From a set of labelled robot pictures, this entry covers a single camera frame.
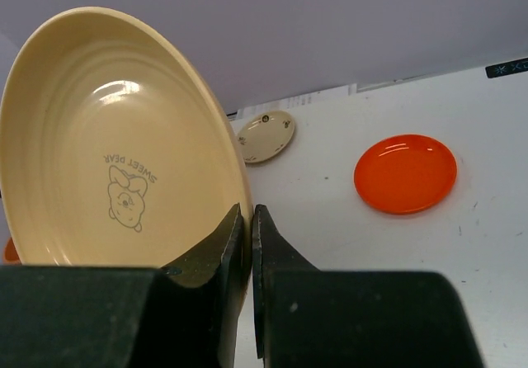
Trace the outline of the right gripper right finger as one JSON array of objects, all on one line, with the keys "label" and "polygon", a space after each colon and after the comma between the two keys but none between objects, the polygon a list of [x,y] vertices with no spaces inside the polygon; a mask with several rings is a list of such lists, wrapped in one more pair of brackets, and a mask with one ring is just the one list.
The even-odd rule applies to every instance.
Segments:
[{"label": "right gripper right finger", "polygon": [[480,367],[454,286],[434,271],[323,271],[252,221],[257,356],[267,367]]}]

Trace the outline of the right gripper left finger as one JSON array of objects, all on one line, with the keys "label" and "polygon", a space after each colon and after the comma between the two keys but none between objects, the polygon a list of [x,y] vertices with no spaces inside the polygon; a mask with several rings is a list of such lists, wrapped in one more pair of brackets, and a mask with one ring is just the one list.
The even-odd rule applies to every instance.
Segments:
[{"label": "right gripper left finger", "polygon": [[243,216],[160,268],[4,266],[4,367],[230,367]]}]

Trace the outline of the orange round plate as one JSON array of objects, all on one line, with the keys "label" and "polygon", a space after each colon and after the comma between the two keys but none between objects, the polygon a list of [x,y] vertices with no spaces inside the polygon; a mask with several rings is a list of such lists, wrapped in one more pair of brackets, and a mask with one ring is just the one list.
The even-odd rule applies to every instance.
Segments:
[{"label": "orange round plate", "polygon": [[442,142],[421,134],[399,134],[369,147],[357,161],[352,180],[372,209],[413,215],[441,203],[457,174],[455,155]]}]

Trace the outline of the yellow round plate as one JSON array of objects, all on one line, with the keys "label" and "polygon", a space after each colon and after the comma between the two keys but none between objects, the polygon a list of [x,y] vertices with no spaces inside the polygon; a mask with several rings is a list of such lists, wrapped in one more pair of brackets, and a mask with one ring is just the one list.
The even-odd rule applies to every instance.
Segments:
[{"label": "yellow round plate", "polygon": [[143,21],[76,7],[17,54],[1,102],[1,194],[25,265],[161,267],[232,206],[247,171],[214,93]]}]

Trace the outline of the small beige floral plate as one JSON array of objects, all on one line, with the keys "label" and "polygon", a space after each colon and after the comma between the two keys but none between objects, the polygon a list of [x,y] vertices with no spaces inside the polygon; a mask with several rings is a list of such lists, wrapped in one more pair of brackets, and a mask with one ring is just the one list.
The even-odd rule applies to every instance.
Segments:
[{"label": "small beige floral plate", "polygon": [[268,111],[249,121],[237,140],[246,164],[263,163],[280,154],[295,135],[295,120],[286,111]]}]

